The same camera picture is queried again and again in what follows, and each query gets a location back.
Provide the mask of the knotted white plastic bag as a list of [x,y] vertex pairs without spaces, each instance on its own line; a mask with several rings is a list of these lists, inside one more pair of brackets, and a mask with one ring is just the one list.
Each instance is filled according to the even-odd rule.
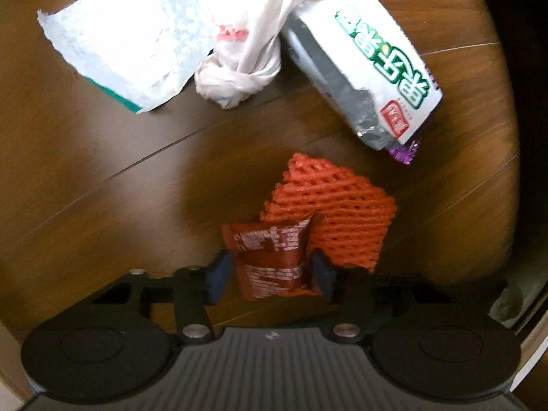
[[231,109],[269,85],[282,67],[279,33],[304,1],[205,0],[215,41],[194,74],[197,93]]

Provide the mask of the white green snack wrapper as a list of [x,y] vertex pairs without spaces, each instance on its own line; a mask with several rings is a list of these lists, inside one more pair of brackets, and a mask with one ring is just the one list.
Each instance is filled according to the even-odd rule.
[[362,143],[412,162],[413,136],[443,94],[379,0],[306,0],[281,36],[295,65]]

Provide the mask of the red foam fruit net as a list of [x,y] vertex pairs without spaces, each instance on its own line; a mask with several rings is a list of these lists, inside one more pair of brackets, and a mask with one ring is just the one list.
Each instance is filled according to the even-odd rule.
[[264,222],[320,216],[309,238],[338,266],[372,272],[397,212],[394,198],[352,169],[295,153],[260,213]]

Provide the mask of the white paper sheet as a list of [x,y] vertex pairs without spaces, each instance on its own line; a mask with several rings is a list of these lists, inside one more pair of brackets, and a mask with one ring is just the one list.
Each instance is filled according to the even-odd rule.
[[37,21],[63,60],[137,114],[177,96],[214,45],[204,0],[77,0]]

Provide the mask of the brown snack sachet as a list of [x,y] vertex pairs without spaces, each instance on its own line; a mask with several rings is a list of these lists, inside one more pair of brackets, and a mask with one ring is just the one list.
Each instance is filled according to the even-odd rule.
[[300,220],[228,224],[223,239],[248,301],[316,296],[309,241],[322,220],[314,212]]

